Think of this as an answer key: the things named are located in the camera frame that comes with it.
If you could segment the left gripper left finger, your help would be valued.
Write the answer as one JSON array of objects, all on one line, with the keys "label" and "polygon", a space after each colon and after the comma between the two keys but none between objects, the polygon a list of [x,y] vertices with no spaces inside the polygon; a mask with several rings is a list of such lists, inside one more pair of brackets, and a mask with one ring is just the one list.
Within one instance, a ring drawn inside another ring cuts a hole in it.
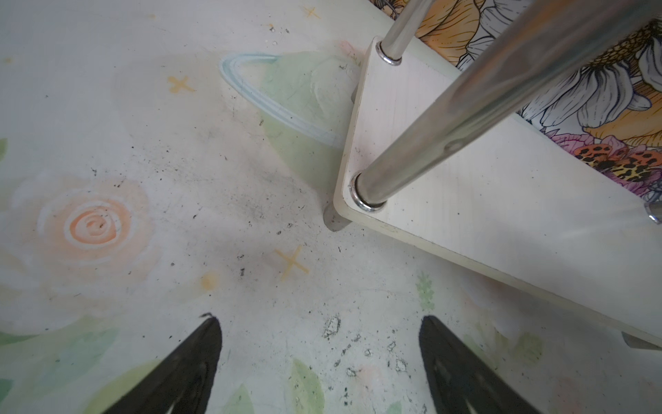
[{"label": "left gripper left finger", "polygon": [[107,413],[205,413],[222,351],[222,328],[207,317]]}]

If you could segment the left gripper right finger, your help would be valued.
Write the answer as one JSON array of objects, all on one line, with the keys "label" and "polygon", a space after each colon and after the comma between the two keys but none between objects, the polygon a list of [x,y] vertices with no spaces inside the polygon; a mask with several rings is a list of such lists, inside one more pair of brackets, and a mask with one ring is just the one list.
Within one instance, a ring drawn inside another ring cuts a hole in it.
[{"label": "left gripper right finger", "polygon": [[538,412],[439,318],[424,317],[418,338],[430,394],[438,413]]}]

